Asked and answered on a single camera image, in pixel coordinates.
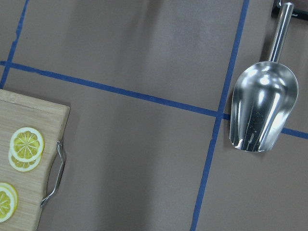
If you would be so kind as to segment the steel ice scoop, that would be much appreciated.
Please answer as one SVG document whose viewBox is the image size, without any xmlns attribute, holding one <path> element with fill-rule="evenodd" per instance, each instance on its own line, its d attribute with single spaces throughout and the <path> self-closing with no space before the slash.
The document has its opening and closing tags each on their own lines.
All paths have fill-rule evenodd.
<svg viewBox="0 0 308 231">
<path fill-rule="evenodd" d="M 273 148 L 298 98 L 294 73 L 279 62 L 294 4 L 280 4 L 266 61 L 247 68 L 237 79 L 231 102 L 229 139 L 247 152 Z"/>
</svg>

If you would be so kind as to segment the upper lemon slice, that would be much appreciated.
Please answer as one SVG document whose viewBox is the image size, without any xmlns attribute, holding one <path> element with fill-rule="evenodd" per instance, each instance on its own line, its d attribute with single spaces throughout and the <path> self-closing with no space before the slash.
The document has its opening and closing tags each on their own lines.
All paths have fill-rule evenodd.
<svg viewBox="0 0 308 231">
<path fill-rule="evenodd" d="M 9 151 L 12 156 L 21 162 L 37 160 L 44 150 L 42 134 L 31 127 L 16 130 L 10 139 Z"/>
</svg>

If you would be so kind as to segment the bamboo cutting board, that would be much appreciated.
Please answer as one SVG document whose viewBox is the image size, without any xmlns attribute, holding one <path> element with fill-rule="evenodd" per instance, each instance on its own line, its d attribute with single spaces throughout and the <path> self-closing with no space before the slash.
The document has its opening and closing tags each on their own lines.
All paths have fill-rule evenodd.
<svg viewBox="0 0 308 231">
<path fill-rule="evenodd" d="M 62 151 L 64 129 L 70 108 L 65 105 L 0 91 L 0 180 L 17 190 L 14 214 L 0 224 L 2 231 L 35 231 L 42 208 L 57 192 L 65 167 Z M 35 128 L 44 138 L 42 159 L 29 172 L 9 163 L 10 139 L 23 127 Z"/>
</svg>

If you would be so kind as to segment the hidden lemon slice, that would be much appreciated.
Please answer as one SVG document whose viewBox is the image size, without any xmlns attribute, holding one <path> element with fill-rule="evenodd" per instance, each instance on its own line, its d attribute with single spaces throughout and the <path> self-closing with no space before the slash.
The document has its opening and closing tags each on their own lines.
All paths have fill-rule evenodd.
<svg viewBox="0 0 308 231">
<path fill-rule="evenodd" d="M 15 170 L 20 171 L 20 172 L 28 172 L 28 171 L 35 169 L 39 165 L 41 159 L 42 159 L 42 154 L 34 161 L 22 162 L 22 161 L 17 160 L 13 156 L 11 151 L 8 152 L 8 160 L 9 160 L 11 167 L 13 167 Z"/>
</svg>

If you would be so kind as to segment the lower lemon slice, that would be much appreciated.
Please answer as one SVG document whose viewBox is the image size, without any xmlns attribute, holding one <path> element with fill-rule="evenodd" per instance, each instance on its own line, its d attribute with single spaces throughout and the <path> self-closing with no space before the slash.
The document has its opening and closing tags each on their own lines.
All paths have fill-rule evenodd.
<svg viewBox="0 0 308 231">
<path fill-rule="evenodd" d="M 0 222 L 11 218 L 18 206 L 17 190 L 8 183 L 0 183 Z"/>
</svg>

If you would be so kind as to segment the black wooden glass tray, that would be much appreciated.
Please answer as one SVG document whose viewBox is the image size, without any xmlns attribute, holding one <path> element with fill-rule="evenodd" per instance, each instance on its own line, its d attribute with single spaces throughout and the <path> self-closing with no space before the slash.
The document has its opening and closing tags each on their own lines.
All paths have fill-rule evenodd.
<svg viewBox="0 0 308 231">
<path fill-rule="evenodd" d="M 308 20 L 308 0 L 275 0 L 272 13 L 278 15 L 284 3 L 290 2 L 294 5 L 292 17 L 301 20 Z"/>
</svg>

